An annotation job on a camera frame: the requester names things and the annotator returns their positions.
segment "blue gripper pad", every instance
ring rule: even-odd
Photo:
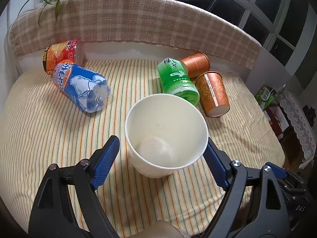
[[[266,166],[269,166],[272,169],[272,172],[274,173],[276,178],[279,179],[284,179],[287,177],[286,171],[280,167],[278,167],[277,165],[271,163],[271,162],[267,162],[265,163]]]
[[[96,162],[96,166],[94,168],[94,178],[91,182],[91,185],[96,190],[100,185],[103,185],[108,173],[111,169],[111,166],[113,162],[115,161],[115,158],[117,157],[117,154],[119,152],[120,148],[120,141],[117,136],[111,136],[107,143],[103,146],[102,151],[103,155],[100,157],[99,161]]]
[[[209,138],[207,148],[203,154],[203,157],[205,158],[205,161],[212,173],[212,176],[214,177],[216,181],[216,184],[219,187],[223,188],[224,190],[227,190],[229,188],[229,181],[227,179],[228,176],[226,173],[226,169],[224,165],[222,164],[220,158],[215,153],[213,146],[216,148],[212,140]]]

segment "striped bed sheet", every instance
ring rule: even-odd
[[[26,72],[16,81],[2,115],[0,196],[24,230],[47,167],[75,165],[111,135],[119,137],[120,151],[96,193],[120,237],[160,219],[189,235],[208,226],[224,192],[203,158],[161,179],[142,176],[129,161],[125,118],[138,100],[161,92],[157,64],[134,59],[86,62],[84,67],[105,76],[112,89],[106,108],[97,113],[79,110],[42,70]],[[237,75],[222,76],[231,109],[222,117],[205,118],[210,137],[247,167],[261,168],[267,161],[282,166],[283,150],[254,97]],[[70,195],[78,224],[87,230],[73,187]],[[246,189],[244,203],[249,196]]]

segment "green tea bottle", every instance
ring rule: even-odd
[[[161,79],[162,92],[181,97],[194,106],[199,103],[199,93],[187,76],[184,63],[166,58],[157,66]]]

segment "orange patterned paper cup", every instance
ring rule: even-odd
[[[208,56],[202,52],[194,53],[193,55],[185,57],[180,61],[186,65],[188,71],[187,75],[189,78],[197,77],[210,69]]]
[[[195,81],[200,100],[208,117],[219,117],[230,110],[222,77],[218,72],[205,72]]]

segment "cup rim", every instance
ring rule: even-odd
[[[128,142],[128,145],[129,145],[129,149],[132,148],[134,154],[136,154],[137,157],[140,158],[143,162],[148,163],[149,165],[154,166],[154,167],[159,168],[159,169],[163,169],[163,170],[177,170],[177,169],[182,169],[182,168],[185,168],[185,167],[188,167],[188,166],[192,165],[193,163],[195,163],[195,162],[204,154],[204,152],[205,152],[205,150],[206,150],[206,148],[207,148],[208,137],[209,137],[209,136],[208,136],[208,127],[207,127],[207,123],[206,123],[206,121],[205,121],[205,118],[203,117],[202,113],[200,113],[200,111],[199,111],[193,104],[191,104],[191,103],[188,102],[188,101],[186,101],[186,102],[187,102],[190,106],[194,107],[194,108],[197,110],[197,112],[200,114],[200,117],[202,118],[202,120],[203,120],[204,123],[205,123],[206,134],[207,134],[206,144],[205,144],[205,146],[204,146],[204,149],[202,150],[202,152],[201,152],[197,157],[195,157],[194,160],[192,160],[190,163],[188,163],[188,164],[186,164],[186,165],[179,166],[179,167],[163,167],[163,166],[159,166],[159,165],[153,164],[153,163],[147,161],[146,159],[144,159],[143,157],[141,157],[141,156],[139,155],[139,153],[136,152],[135,149],[134,149],[134,147],[131,145],[130,140],[129,140],[129,137],[128,137],[128,135],[127,135],[127,126],[126,126],[127,119],[129,118],[129,115],[130,115],[132,109],[133,109],[140,101],[142,101],[142,100],[144,100],[144,99],[146,99],[146,98],[148,98],[148,97],[151,97],[151,96],[172,96],[172,97],[175,97],[175,99],[181,99],[181,100],[186,101],[185,99],[183,99],[183,98],[181,98],[181,97],[178,97],[178,96],[175,96],[175,95],[171,95],[171,94],[165,94],[165,93],[152,94],[152,95],[146,96],[146,97],[140,99],[139,101],[137,101],[137,102],[130,108],[130,110],[129,110],[129,112],[128,112],[128,115],[126,116],[126,122],[125,122],[125,136],[126,136],[126,140],[127,140],[127,142]]]
[[[198,80],[201,76],[203,76],[203,75],[205,75],[205,74],[207,74],[207,73],[217,73],[217,74],[220,75],[220,77],[221,77],[221,79],[222,79],[222,76],[221,76],[221,74],[220,74],[219,72],[216,72],[216,71],[207,71],[207,72],[204,72],[204,73],[200,74],[200,75],[196,78],[196,80],[195,80],[195,82],[194,82],[194,85],[196,86],[197,80]]]

